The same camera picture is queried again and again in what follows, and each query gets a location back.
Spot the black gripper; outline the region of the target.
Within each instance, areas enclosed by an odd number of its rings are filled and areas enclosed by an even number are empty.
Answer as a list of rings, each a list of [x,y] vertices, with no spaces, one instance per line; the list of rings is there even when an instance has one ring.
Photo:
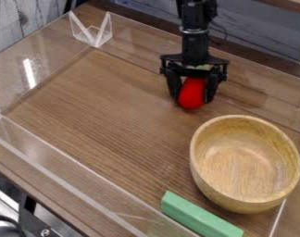
[[[209,104],[217,94],[219,81],[227,80],[229,60],[207,55],[206,59],[190,63],[183,59],[180,54],[162,55],[159,60],[159,73],[166,78],[168,92],[172,99],[178,99],[180,92],[180,77],[204,78],[207,79],[204,103]]]

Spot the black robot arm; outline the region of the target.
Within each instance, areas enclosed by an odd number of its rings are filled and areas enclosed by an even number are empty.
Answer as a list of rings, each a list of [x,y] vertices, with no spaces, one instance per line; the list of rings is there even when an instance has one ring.
[[[209,24],[217,17],[217,0],[175,0],[180,18],[179,54],[160,55],[159,73],[178,105],[195,109],[209,104],[227,80],[229,61],[209,53]]]

